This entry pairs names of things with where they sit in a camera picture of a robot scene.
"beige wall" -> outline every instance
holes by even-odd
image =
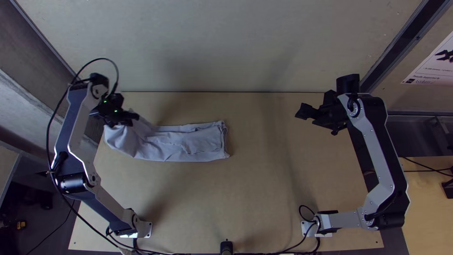
[[[364,76],[421,0],[17,2],[73,69],[116,61],[124,91],[325,92]]]

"silver robotic arm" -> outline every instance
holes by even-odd
[[[347,128],[362,172],[376,173],[376,185],[361,207],[318,212],[313,220],[301,222],[303,234],[330,237],[341,228],[374,231],[402,226],[409,207],[407,182],[387,132],[386,107],[380,98],[359,93],[359,75],[338,78],[337,92],[326,92],[319,109],[302,103],[296,117],[312,118],[313,124],[331,129],[333,135]],[[313,223],[316,227],[309,229]]]
[[[107,95],[108,88],[108,79],[99,74],[91,74],[89,81],[69,88],[69,108],[55,144],[52,181],[62,194],[83,201],[107,220],[117,236],[149,238],[152,223],[142,221],[132,209],[123,208],[102,188],[92,161],[94,155],[87,155],[80,147],[90,115],[104,119],[108,125],[132,125],[132,119],[139,118],[121,108],[120,94]]]

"wooden table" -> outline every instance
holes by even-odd
[[[453,156],[422,157],[413,160],[435,169],[453,165]],[[405,171],[426,170],[400,159]],[[453,239],[453,199],[447,199],[441,187],[451,177],[435,172],[406,173],[411,205],[403,226],[404,238],[411,255],[451,254]]]
[[[297,119],[300,103],[318,106],[320,93],[124,93],[131,107],[157,125],[224,120],[229,159],[208,163],[132,159],[102,141],[95,166],[103,187],[125,208],[153,222],[140,248],[218,253],[226,238],[236,252],[276,252],[302,239],[300,204],[313,210],[353,210],[367,190],[347,131]],[[107,222],[79,212],[99,231]],[[121,241],[131,244],[130,239]],[[311,251],[308,238],[297,251]],[[321,251],[382,247],[379,232],[342,229]],[[70,249],[116,251],[77,219]]]

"plywood board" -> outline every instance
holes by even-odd
[[[400,159],[404,170],[425,168]],[[415,161],[442,169],[453,165],[453,157],[423,157]],[[435,172],[406,173],[411,205],[403,226],[404,238],[411,255],[450,254],[453,238],[453,199],[447,199],[441,183],[451,179]]]
[[[364,76],[421,0],[17,2],[74,70],[116,61],[123,91],[325,92]]]
[[[224,120],[231,157],[206,163],[136,160],[101,142],[95,166],[102,185],[125,208],[153,222],[139,247],[172,253],[218,253],[226,238],[236,252],[276,252],[302,238],[300,204],[349,211],[367,190],[347,132],[294,117],[318,93],[124,93],[131,107],[158,125]],[[79,212],[104,232],[107,223],[82,205]],[[309,251],[309,238],[297,248]],[[342,229],[320,250],[382,247],[379,232]],[[70,249],[114,251],[75,223]]]
[[[452,112],[453,84],[448,86],[400,84],[452,31],[453,6],[381,82],[373,91],[373,95],[381,97],[391,111]]]

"white cloth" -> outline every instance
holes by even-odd
[[[142,117],[133,126],[104,126],[105,142],[136,159],[167,162],[209,162],[228,158],[223,121],[182,126],[153,126]]]

